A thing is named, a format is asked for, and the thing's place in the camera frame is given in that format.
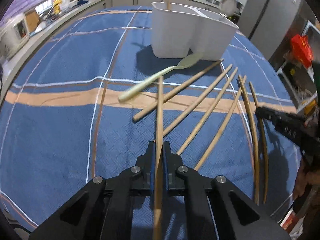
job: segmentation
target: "gray refrigerator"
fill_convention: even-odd
[[[239,19],[240,31],[269,60],[292,22],[302,0],[248,0]]]

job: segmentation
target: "white appliance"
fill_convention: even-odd
[[[24,13],[8,20],[0,30],[0,51],[6,58],[12,58],[30,38]]]

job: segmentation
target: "white plastic container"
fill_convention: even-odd
[[[152,3],[153,53],[160,58],[182,58],[189,51],[203,53],[205,60],[218,60],[238,26],[218,13],[171,4]]]

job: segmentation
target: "red plastic bag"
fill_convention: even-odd
[[[300,61],[306,68],[311,66],[313,60],[312,49],[307,36],[296,34],[290,41],[293,57]]]

